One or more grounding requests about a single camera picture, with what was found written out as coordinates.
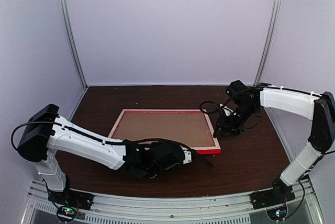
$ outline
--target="cork board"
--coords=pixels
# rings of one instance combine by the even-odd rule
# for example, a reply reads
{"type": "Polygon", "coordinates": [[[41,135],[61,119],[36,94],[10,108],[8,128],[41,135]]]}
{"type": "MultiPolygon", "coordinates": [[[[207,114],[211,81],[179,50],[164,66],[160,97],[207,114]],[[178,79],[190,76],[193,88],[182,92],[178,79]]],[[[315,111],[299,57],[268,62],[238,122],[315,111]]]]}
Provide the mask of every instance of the cork board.
{"type": "Polygon", "coordinates": [[[200,110],[124,109],[108,137],[140,140],[164,138],[182,142],[199,154],[221,152],[208,115],[200,110]]]}

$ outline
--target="black wire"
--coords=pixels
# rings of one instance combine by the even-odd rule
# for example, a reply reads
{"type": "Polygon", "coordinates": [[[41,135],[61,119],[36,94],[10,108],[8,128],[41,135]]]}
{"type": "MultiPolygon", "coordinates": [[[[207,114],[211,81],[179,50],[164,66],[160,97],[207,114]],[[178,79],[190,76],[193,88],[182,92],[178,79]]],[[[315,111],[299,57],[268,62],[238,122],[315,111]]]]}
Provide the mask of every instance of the black wire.
{"type": "Polygon", "coordinates": [[[48,122],[48,121],[26,122],[26,123],[23,123],[21,125],[18,125],[17,127],[14,128],[14,130],[12,131],[12,135],[10,137],[10,142],[12,143],[12,147],[15,149],[15,151],[17,151],[17,147],[14,145],[14,134],[16,133],[16,131],[18,129],[20,129],[21,127],[23,127],[23,126],[34,125],[34,124],[53,124],[53,125],[62,126],[62,124],[60,124],[60,123],[57,123],[57,122],[48,122]]]}
{"type": "Polygon", "coordinates": [[[332,154],[332,153],[335,153],[335,150],[331,152],[326,152],[325,155],[332,154]]]}
{"type": "Polygon", "coordinates": [[[245,129],[249,130],[249,129],[252,129],[252,128],[255,128],[256,126],[258,126],[261,122],[263,121],[263,119],[261,118],[255,125],[253,125],[252,127],[245,127],[243,126],[245,129]]]}
{"type": "Polygon", "coordinates": [[[203,114],[211,115],[211,114],[217,113],[217,112],[219,111],[219,109],[220,109],[220,105],[217,104],[217,103],[214,103],[213,101],[208,100],[208,101],[204,101],[204,102],[202,102],[202,103],[199,105],[199,109],[200,109],[200,111],[201,111],[203,114]],[[203,105],[204,105],[204,104],[213,104],[213,105],[216,105],[216,108],[215,108],[215,110],[208,112],[208,111],[205,111],[205,110],[203,109],[203,105]]]}
{"type": "Polygon", "coordinates": [[[304,186],[303,186],[303,184],[302,184],[302,182],[301,182],[301,179],[299,179],[298,182],[299,182],[300,186],[301,186],[302,189],[303,189],[303,197],[302,197],[302,199],[301,199],[299,205],[297,206],[297,208],[294,209],[294,211],[293,211],[289,216],[285,217],[284,220],[287,220],[287,219],[290,218],[293,214],[295,214],[295,212],[298,211],[299,207],[300,207],[300,206],[302,205],[302,203],[304,202],[304,199],[305,199],[305,188],[304,188],[304,186]]]}

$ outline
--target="white wall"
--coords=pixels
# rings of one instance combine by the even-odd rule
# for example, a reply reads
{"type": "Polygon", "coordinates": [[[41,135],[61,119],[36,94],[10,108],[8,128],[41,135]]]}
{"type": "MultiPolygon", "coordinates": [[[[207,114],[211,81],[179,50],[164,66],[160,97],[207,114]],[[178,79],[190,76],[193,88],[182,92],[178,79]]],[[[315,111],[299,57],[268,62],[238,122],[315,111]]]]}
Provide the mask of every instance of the white wall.
{"type": "Polygon", "coordinates": [[[0,222],[11,224],[37,174],[10,145],[13,128],[48,103],[69,116],[82,88],[59,0],[0,0],[0,17],[0,222]]]}
{"type": "MultiPolygon", "coordinates": [[[[335,94],[335,0],[283,0],[262,81],[335,94]]],[[[311,122],[274,111],[293,155],[307,142],[311,122]]],[[[310,173],[328,224],[334,223],[335,155],[310,173]]]]}
{"type": "Polygon", "coordinates": [[[273,0],[67,0],[89,85],[252,84],[273,0]]]}

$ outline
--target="metal pole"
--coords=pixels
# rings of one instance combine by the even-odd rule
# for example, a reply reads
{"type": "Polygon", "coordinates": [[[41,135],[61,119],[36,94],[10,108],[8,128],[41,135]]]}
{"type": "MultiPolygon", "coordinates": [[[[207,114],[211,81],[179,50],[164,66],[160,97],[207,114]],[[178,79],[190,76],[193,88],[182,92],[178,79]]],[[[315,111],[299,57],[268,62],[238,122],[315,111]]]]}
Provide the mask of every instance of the metal pole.
{"type": "Polygon", "coordinates": [[[260,65],[258,67],[258,71],[257,71],[257,75],[256,75],[256,78],[255,78],[255,81],[254,81],[254,85],[258,84],[261,81],[261,78],[262,78],[262,75],[263,75],[263,72],[264,72],[264,67],[265,67],[265,64],[266,64],[266,60],[269,56],[270,47],[271,47],[271,43],[272,43],[273,35],[274,35],[274,29],[275,29],[275,25],[276,25],[277,20],[278,20],[278,15],[279,15],[281,3],[282,3],[282,0],[273,0],[270,24],[269,24],[269,28],[267,30],[267,36],[266,36],[265,45],[264,45],[264,48],[263,48],[262,58],[261,58],[260,65]]]}
{"type": "Polygon", "coordinates": [[[84,76],[84,73],[83,73],[82,66],[81,66],[80,61],[79,61],[77,48],[76,48],[75,42],[74,42],[73,32],[72,32],[72,28],[71,28],[71,24],[70,24],[68,6],[66,4],[66,0],[60,0],[60,3],[61,3],[61,6],[62,6],[63,18],[64,18],[64,23],[65,23],[65,28],[66,28],[66,34],[67,34],[72,58],[73,58],[73,61],[74,61],[74,65],[75,65],[75,68],[76,68],[77,73],[79,75],[79,78],[80,78],[81,84],[83,86],[83,89],[87,89],[87,83],[86,83],[86,80],[85,80],[85,76],[84,76]]]}

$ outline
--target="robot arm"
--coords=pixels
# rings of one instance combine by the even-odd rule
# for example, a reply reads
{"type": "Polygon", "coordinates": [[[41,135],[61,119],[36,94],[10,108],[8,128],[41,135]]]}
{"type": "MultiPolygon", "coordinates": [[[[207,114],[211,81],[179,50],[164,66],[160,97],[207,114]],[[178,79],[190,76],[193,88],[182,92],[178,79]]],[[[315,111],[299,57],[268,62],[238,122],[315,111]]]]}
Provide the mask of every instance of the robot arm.
{"type": "Polygon", "coordinates": [[[298,114],[312,120],[311,135],[296,159],[273,181],[273,189],[251,195],[254,208],[280,204],[294,199],[292,185],[330,149],[335,139],[335,101],[331,93],[302,93],[299,91],[261,83],[247,88],[241,81],[232,82],[226,93],[237,107],[227,112],[225,105],[219,110],[215,135],[218,138],[236,136],[244,131],[243,124],[260,107],[275,108],[298,114]]]}
{"type": "Polygon", "coordinates": [[[52,104],[21,126],[26,129],[17,151],[33,162],[43,176],[49,199],[61,205],[76,207],[79,204],[82,209],[90,209],[93,195],[70,190],[69,178],[60,169],[55,150],[76,154],[135,177],[150,178],[191,162],[192,154],[196,154],[186,145],[169,140],[128,141],[98,135],[58,115],[58,106],[52,104]]]}

